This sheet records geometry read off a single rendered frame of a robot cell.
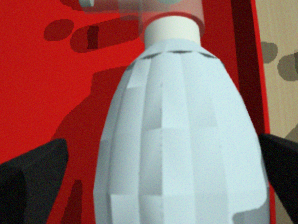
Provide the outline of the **red tray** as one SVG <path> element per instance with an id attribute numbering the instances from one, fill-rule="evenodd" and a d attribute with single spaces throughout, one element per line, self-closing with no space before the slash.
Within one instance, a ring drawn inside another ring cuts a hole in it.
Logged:
<path id="1" fill-rule="evenodd" d="M 255 0 L 202 0 L 201 47 L 220 59 L 257 137 L 270 134 Z M 93 189 L 111 100 L 142 52 L 138 21 L 78 0 L 0 0 L 0 163 L 64 138 L 69 159 L 46 224 L 96 224 Z"/>

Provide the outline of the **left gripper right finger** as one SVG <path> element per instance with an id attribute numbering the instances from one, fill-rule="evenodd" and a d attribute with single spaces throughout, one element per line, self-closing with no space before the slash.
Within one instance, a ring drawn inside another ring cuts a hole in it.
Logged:
<path id="1" fill-rule="evenodd" d="M 269 133 L 258 140 L 267 178 L 293 224 L 298 224 L 298 143 Z"/>

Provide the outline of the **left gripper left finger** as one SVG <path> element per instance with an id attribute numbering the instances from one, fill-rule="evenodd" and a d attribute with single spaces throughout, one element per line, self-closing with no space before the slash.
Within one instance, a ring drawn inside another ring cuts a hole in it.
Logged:
<path id="1" fill-rule="evenodd" d="M 57 138 L 0 164 L 0 224 L 46 224 L 68 159 Z"/>

